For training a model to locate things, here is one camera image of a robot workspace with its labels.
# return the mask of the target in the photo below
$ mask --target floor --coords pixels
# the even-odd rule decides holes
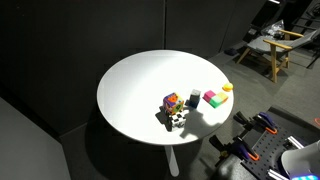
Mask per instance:
[[[228,120],[211,135],[202,141],[174,147],[180,168],[178,177],[171,176],[163,147],[142,144],[121,135],[104,121],[97,108],[95,119],[61,137],[71,178],[211,179],[219,152],[208,138],[216,134],[223,143],[228,143],[238,135],[243,129],[231,117],[239,110],[249,117],[277,105],[318,126],[314,118],[320,117],[320,64],[306,69],[311,62],[310,53],[297,51],[291,55],[290,68],[279,72],[277,84],[261,75],[267,66],[254,57],[247,57],[241,64],[235,63],[238,55],[220,53],[209,59],[234,84],[234,107]]]

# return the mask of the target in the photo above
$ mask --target pink block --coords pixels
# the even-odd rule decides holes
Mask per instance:
[[[211,90],[207,91],[206,93],[204,93],[203,99],[205,101],[207,101],[208,103],[210,102],[210,99],[215,96],[216,94],[214,92],[212,92]]]

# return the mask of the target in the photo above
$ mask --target chair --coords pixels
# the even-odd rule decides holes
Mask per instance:
[[[243,52],[237,63],[239,64],[249,52],[255,53],[261,57],[263,57],[263,54],[270,55],[272,81],[276,83],[278,71],[283,66],[286,68],[289,67],[289,52],[305,44],[313,42],[313,40],[316,39],[320,33],[320,29],[317,29],[305,36],[285,30],[279,31],[284,33],[285,40],[274,40],[270,37],[260,36],[246,45],[247,49]],[[290,40],[291,36],[298,37],[298,39],[292,41]]]

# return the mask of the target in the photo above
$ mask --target table top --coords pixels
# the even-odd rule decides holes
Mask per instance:
[[[228,82],[219,68],[201,57],[154,50],[129,56],[113,65],[99,83],[97,100],[108,123],[124,135],[153,145],[178,145],[209,135],[228,118],[233,91],[225,92],[229,98],[218,108],[202,99],[208,90],[222,92]],[[157,116],[163,98],[177,92],[186,101],[193,89],[201,91],[198,107],[185,105],[185,127],[167,131]]]

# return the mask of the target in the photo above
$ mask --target green block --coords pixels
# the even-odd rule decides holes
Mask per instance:
[[[214,107],[217,108],[218,106],[220,106],[222,104],[223,100],[219,97],[219,96],[213,96],[210,99],[209,104]]]

